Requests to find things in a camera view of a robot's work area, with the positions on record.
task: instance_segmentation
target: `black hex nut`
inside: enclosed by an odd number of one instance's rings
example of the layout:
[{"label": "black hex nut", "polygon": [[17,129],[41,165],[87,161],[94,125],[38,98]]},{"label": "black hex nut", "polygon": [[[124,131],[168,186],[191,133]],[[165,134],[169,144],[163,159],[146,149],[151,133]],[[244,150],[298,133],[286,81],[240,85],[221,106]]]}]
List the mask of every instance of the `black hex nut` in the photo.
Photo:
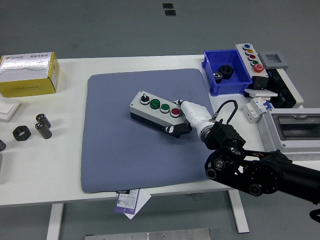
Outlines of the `black hex nut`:
[{"label": "black hex nut", "polygon": [[13,130],[12,134],[17,141],[25,141],[31,136],[31,132],[27,126],[18,126]]},{"label": "black hex nut", "polygon": [[234,74],[234,69],[230,65],[222,65],[219,68],[219,72],[222,73],[223,79],[230,79],[232,74]]}]

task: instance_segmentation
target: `table leg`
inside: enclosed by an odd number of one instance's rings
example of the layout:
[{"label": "table leg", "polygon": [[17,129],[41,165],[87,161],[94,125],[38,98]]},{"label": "table leg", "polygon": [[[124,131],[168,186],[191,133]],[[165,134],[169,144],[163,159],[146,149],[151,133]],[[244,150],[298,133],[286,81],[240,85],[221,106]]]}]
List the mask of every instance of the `table leg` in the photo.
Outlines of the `table leg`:
[{"label": "table leg", "polygon": [[249,233],[250,231],[249,231],[244,207],[242,206],[239,191],[236,189],[233,189],[233,190],[228,190],[228,193],[229,193],[229,198],[230,198],[234,220],[235,220],[238,233],[239,234]]},{"label": "table leg", "polygon": [[64,210],[63,203],[52,204],[46,240],[59,240],[63,210]]}]

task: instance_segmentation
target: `black cable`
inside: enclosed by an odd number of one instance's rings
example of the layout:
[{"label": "black cable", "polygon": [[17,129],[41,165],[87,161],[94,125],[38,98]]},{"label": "black cable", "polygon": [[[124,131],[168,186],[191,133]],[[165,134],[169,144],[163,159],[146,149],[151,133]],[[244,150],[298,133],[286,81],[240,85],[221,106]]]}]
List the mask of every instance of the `black cable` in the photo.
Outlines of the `black cable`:
[{"label": "black cable", "polygon": [[316,209],[310,212],[310,218],[320,223],[320,209]]},{"label": "black cable", "polygon": [[221,104],[221,106],[218,108],[218,110],[216,111],[217,113],[220,112],[220,110],[223,108],[224,105],[228,104],[228,103],[233,103],[234,104],[234,110],[231,113],[230,117],[228,118],[228,120],[226,121],[226,125],[228,125],[228,123],[231,121],[231,119],[234,117],[234,115],[236,114],[236,111],[238,110],[238,103],[236,100],[228,100],[225,101],[224,103]]}]

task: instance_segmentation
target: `blue mat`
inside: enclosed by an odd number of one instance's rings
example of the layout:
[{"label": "blue mat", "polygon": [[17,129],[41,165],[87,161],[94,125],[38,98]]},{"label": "blue mat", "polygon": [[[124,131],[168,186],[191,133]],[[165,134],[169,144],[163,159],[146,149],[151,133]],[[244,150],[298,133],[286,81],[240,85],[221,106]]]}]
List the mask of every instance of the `blue mat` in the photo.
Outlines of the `blue mat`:
[{"label": "blue mat", "polygon": [[204,165],[212,151],[198,138],[196,129],[175,138],[130,117],[130,103],[140,90],[171,102],[194,102],[213,114],[198,69],[91,76],[81,157],[81,187],[85,193],[207,179]]}]

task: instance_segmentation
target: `red emergency stop button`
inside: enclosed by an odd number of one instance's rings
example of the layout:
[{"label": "red emergency stop button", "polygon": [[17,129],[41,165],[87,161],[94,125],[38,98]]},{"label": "red emergency stop button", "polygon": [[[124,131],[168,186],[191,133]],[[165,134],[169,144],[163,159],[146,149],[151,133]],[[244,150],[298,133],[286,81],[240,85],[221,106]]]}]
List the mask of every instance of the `red emergency stop button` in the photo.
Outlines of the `red emergency stop button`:
[{"label": "red emergency stop button", "polygon": [[178,118],[180,116],[180,110],[178,108],[173,108],[170,115],[174,118]]},{"label": "red emergency stop button", "polygon": [[260,63],[253,65],[253,70],[256,73],[261,73],[263,70],[265,70],[264,66]]}]

